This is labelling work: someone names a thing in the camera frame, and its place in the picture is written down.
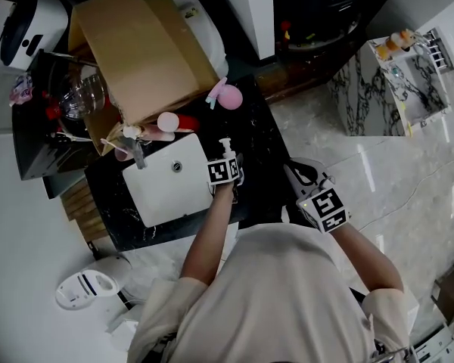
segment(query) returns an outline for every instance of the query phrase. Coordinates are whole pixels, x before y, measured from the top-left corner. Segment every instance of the person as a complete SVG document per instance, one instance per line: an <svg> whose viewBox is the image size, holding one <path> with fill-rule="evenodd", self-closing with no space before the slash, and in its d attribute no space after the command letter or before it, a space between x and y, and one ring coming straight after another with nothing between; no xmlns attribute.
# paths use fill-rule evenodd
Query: person
<svg viewBox="0 0 454 363"><path fill-rule="evenodd" d="M389 352L409 345L400 275L348 223L331 234L287 223L244 229L217 275L232 187L217 188L180 278L155 280L128 363L364 363L376 340ZM369 291L361 305L334 264L334 242Z"/></svg>

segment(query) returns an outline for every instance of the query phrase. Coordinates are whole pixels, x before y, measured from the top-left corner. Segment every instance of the kitchen counter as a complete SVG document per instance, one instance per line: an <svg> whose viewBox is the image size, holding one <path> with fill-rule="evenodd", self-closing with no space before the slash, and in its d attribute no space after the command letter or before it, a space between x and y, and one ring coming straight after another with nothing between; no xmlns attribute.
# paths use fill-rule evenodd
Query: kitchen counter
<svg viewBox="0 0 454 363"><path fill-rule="evenodd" d="M211 110L203 96L179 113L199 119L197 135L208 160L222 157L219 139L225 137L232 140L233 150L244 155L245 181L238 187L230 222L273 222L280 219L282 206L295 199L283 170L288 150L254 78L246 76L234 84L244 96L237 110L225 110L218 104ZM144 146L145 156L168 144L154 141ZM123 178L123 170L132 164L132 160L118 162L110 152L86 170L92 196L115 247L133 250L196 234L206 210L154 228L145 227Z"/></svg>

